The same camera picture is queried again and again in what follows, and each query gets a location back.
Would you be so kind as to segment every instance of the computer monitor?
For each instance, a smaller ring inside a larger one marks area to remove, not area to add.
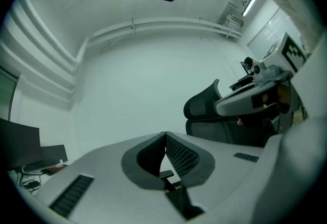
[[[43,160],[39,128],[0,119],[0,142],[7,170]]]
[[[54,146],[44,146],[41,147],[43,160],[27,165],[24,170],[25,171],[33,171],[45,169],[51,166],[55,166],[56,164],[67,161],[67,154],[65,150],[65,146],[62,145],[54,145]]]

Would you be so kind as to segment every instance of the ceiling light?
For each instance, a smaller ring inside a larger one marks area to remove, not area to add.
[[[248,5],[245,7],[245,9],[244,9],[244,11],[243,11],[243,13],[242,13],[243,16],[245,16],[245,15],[249,12],[249,10],[250,10],[250,8],[252,7],[252,5],[254,4],[254,2],[255,2],[255,0],[250,0],[250,2],[249,2]]]

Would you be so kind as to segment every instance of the mesh chair back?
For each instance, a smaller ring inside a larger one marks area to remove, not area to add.
[[[218,79],[215,79],[204,91],[189,99],[184,106],[184,116],[190,120],[208,120],[219,118],[215,103],[221,99],[218,91]]]

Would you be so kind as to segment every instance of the office chair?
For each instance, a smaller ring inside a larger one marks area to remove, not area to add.
[[[252,81],[252,76],[245,76],[230,88],[234,91]],[[258,123],[262,120],[262,113],[243,117],[242,120],[246,120],[247,126],[239,126],[238,116],[220,116],[216,112],[215,103],[222,98],[218,83],[219,79],[215,79],[209,87],[186,102],[186,134],[211,141],[264,147],[274,132],[270,127]]]

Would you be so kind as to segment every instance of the black vent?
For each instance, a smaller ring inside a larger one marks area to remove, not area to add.
[[[187,174],[200,161],[197,153],[169,136],[167,136],[166,154],[180,177]]]
[[[257,162],[258,159],[259,159],[258,156],[248,155],[248,154],[245,154],[245,153],[236,153],[234,155],[234,157],[240,158],[240,159],[243,159],[243,160],[247,160],[247,161],[252,161],[252,162]]]
[[[232,14],[231,15],[231,18],[236,21],[236,22],[239,22],[241,25],[243,25],[243,20],[238,18],[236,15]]]
[[[52,203],[50,208],[63,217],[68,217],[94,179],[79,175]]]

